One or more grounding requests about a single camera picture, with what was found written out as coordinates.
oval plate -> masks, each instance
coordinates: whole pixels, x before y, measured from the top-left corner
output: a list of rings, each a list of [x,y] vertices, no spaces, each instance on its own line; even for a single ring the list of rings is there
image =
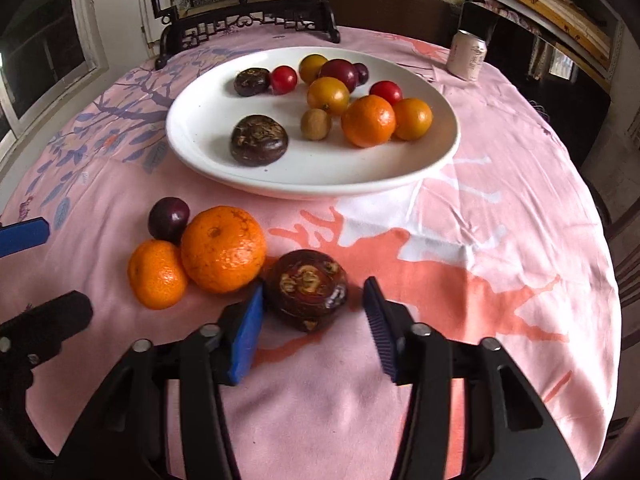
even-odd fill
[[[369,81],[355,89],[352,101],[367,95],[377,81],[394,81],[404,97],[420,98],[431,107],[430,130],[413,142],[392,139],[363,150],[344,138],[340,120],[335,118],[328,137],[312,142],[303,139],[300,131],[300,118],[307,110],[308,88],[302,81],[286,95],[267,92],[240,97],[234,90],[234,78],[246,68],[273,70],[289,65],[297,69],[308,54],[343,58],[368,67]],[[229,150],[234,126],[251,114],[273,118],[289,134],[286,153],[273,164],[260,168],[241,166]],[[456,114],[423,78],[384,59],[317,46],[265,50],[212,68],[178,95],[167,115],[166,134],[180,160],[195,171],[236,189],[294,200],[376,193],[405,186],[444,166],[460,143]]]

aluminum can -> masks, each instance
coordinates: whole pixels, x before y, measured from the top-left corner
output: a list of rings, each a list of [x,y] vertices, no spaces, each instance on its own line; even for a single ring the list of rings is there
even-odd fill
[[[447,70],[464,81],[476,82],[486,57],[486,43],[464,30],[453,37]]]

orange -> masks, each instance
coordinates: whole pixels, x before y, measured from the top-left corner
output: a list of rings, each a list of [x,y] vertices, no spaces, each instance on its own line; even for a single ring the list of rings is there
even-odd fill
[[[178,303],[189,283],[180,249],[164,240],[142,242],[129,259],[127,276],[138,301],[153,310]]]
[[[394,105],[396,137],[402,140],[420,139],[431,127],[433,113],[430,106],[416,98],[402,99]]]
[[[182,234],[182,263],[189,277],[215,294],[247,285],[267,253],[262,229],[247,211],[221,205],[199,213]]]
[[[335,77],[321,77],[306,92],[309,108],[320,108],[331,115],[341,115],[349,106],[349,90]]]
[[[322,65],[326,62],[327,58],[320,54],[309,54],[305,59],[300,61],[300,66],[298,67],[300,79],[310,85],[316,80],[316,78],[318,78],[318,73],[320,72]]]
[[[387,142],[396,129],[393,108],[377,95],[358,99],[342,114],[340,122],[344,136],[361,148]]]

pink tablecloth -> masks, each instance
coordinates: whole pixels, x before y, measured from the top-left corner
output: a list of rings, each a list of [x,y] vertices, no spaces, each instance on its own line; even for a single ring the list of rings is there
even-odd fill
[[[51,139],[2,215],[44,216],[40,248],[0,260],[0,320],[77,289],[91,326],[37,368],[28,409],[59,450],[111,366],[137,338],[183,338],[215,320],[219,298],[192,286],[152,312],[126,278],[148,238],[156,200],[178,196],[193,214],[247,209],[269,253],[300,247],[333,255],[362,285],[375,274],[386,296],[409,304],[447,337],[497,336],[545,400],[581,471],[596,461],[616,398],[620,305],[600,220],[556,134],[495,68],[478,85],[447,75],[447,52],[420,41],[345,28],[341,46],[412,65],[454,107],[462,142],[453,162],[391,192],[333,202],[283,202],[229,189],[182,165],[164,136],[172,100],[216,64],[256,50],[327,45],[322,36],[271,25],[234,30],[127,73]],[[380,370],[366,316],[345,310],[324,333],[301,335],[268,318],[251,373],[224,391],[244,480],[384,480],[408,400]],[[460,391],[454,390],[451,460],[460,464]],[[179,475],[179,446],[172,464]]]

wall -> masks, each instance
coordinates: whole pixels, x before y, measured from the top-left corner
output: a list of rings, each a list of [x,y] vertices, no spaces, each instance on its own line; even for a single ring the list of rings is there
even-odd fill
[[[640,152],[626,136],[640,107],[640,48],[626,27],[610,95],[609,114],[582,172],[616,219],[640,196]]]
[[[640,151],[626,131],[640,107],[640,48],[625,29],[620,60],[611,88],[611,108],[596,144],[583,166],[617,219],[640,197]],[[614,264],[620,263],[640,243],[640,220],[634,222],[610,244]],[[640,304],[622,311],[622,335],[640,329]],[[640,345],[620,357],[618,400],[614,418],[631,416],[640,405]]]
[[[150,57],[139,0],[86,0],[83,4],[89,6],[94,36],[104,51],[99,56],[100,70],[92,72],[80,88],[57,102],[14,145],[0,168],[0,211],[49,139],[116,79]]]

